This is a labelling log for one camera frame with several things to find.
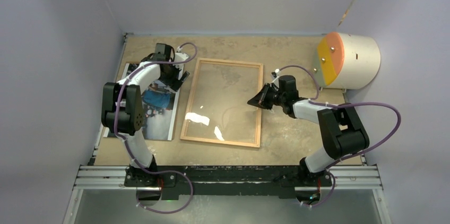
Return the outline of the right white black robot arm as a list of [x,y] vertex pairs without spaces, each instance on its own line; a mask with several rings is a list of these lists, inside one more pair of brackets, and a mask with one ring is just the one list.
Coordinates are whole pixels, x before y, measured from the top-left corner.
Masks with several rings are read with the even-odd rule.
[[289,117],[319,126],[322,147],[299,161],[298,178],[304,185],[317,181],[319,174],[335,161],[369,146],[369,137],[354,107],[320,106],[300,97],[292,75],[279,77],[277,83],[264,84],[247,104],[266,110],[279,106]]

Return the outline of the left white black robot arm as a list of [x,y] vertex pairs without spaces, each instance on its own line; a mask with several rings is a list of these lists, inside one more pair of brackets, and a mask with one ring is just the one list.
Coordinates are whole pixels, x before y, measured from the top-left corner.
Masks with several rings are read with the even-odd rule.
[[130,167],[139,168],[137,178],[144,186],[158,181],[154,155],[147,149],[144,135],[144,108],[142,97],[155,83],[162,83],[169,93],[177,93],[189,73],[184,65],[193,60],[198,48],[188,55],[183,52],[184,44],[174,48],[157,43],[154,52],[143,58],[137,68],[124,79],[108,82],[102,90],[101,123],[121,139],[128,156]]

